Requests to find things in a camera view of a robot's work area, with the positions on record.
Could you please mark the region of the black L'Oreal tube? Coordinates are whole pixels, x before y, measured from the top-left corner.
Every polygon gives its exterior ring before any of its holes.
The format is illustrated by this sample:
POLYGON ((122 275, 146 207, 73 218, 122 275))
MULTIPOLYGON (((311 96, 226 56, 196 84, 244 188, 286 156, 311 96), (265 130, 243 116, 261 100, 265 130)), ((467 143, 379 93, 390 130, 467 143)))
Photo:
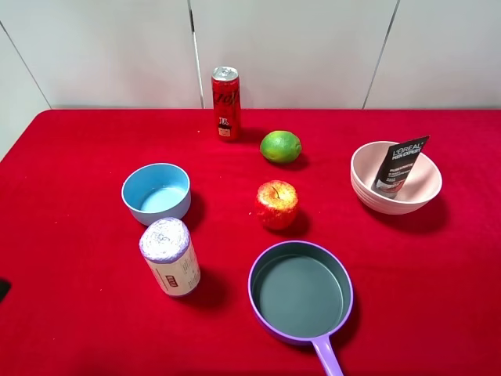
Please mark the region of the black L'Oreal tube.
POLYGON ((371 189, 394 199, 429 138, 430 136, 423 136, 389 146, 371 189))

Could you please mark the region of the red yellow apple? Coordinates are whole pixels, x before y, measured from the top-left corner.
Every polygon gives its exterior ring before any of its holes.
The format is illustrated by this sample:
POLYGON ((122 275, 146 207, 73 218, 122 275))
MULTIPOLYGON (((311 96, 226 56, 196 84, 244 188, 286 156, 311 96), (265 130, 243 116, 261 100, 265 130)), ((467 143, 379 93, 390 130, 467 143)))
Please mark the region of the red yellow apple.
POLYGON ((255 199, 259 222, 269 230, 284 230, 295 220, 299 199, 293 185, 282 180, 261 184, 255 199))

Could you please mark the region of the green lime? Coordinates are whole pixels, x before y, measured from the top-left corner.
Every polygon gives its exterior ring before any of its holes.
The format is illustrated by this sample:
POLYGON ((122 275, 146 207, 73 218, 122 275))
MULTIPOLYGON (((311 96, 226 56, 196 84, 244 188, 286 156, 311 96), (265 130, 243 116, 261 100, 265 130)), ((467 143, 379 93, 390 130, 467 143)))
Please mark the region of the green lime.
POLYGON ((288 131, 273 131, 267 134, 260 145, 262 156, 277 164, 295 161, 302 151, 300 139, 288 131))

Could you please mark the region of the blue bowl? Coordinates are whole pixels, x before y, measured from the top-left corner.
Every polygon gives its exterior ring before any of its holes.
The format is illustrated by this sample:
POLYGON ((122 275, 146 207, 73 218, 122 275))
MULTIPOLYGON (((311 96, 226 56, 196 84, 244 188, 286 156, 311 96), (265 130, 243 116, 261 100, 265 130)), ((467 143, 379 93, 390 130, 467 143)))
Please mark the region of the blue bowl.
POLYGON ((191 205, 191 181, 178 165, 148 164, 124 181, 121 198, 144 226, 166 217, 182 219, 191 205))

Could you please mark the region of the red soda can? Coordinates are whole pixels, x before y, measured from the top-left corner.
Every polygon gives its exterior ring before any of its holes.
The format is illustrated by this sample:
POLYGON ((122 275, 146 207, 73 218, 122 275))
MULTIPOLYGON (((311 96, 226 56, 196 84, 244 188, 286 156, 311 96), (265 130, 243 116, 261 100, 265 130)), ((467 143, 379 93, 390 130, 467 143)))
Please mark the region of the red soda can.
POLYGON ((240 76, 234 67, 216 67, 211 76, 214 121, 218 137, 236 140, 241 128, 240 76))

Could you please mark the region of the purple toy pan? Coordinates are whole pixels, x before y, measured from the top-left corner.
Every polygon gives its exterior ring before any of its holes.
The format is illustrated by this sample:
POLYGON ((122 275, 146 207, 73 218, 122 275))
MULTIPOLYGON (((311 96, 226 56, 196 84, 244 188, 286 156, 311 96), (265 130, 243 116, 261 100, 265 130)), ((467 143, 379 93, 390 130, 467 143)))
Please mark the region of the purple toy pan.
POLYGON ((343 374, 330 336, 348 320, 354 290, 337 257, 305 240, 274 244, 254 261, 247 291, 255 316, 271 335, 312 345, 327 375, 343 374))

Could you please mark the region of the red tablecloth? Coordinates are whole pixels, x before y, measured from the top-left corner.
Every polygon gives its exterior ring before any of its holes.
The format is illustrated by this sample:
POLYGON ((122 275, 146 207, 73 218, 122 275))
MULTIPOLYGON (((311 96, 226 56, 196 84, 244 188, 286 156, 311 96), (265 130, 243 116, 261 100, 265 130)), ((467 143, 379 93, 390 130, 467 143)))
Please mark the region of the red tablecloth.
POLYGON ((497 110, 244 110, 235 143, 211 110, 47 110, 1 163, 4 375, 321 375, 310 347, 255 319, 254 260, 286 239, 332 251, 355 289, 333 336, 347 375, 500 372, 500 113, 497 110), (301 141, 287 164, 263 138, 301 141), (408 215, 370 211, 350 182, 361 145, 430 136, 440 194, 408 215), (143 260, 143 227, 121 199, 143 165, 182 167, 196 290, 168 297, 143 260), (258 187, 294 186, 284 230, 258 220, 258 187))

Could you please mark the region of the pink bowl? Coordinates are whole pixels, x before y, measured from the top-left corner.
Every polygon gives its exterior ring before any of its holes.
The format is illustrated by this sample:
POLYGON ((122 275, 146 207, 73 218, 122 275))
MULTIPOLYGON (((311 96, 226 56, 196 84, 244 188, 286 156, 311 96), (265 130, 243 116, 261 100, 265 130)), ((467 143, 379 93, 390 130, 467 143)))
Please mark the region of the pink bowl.
POLYGON ((359 147, 351 156, 351 185, 359 200, 374 211, 404 215, 423 207, 438 195, 442 175, 427 155, 420 154, 395 198, 373 191, 377 171, 392 145, 391 141, 376 141, 359 147))

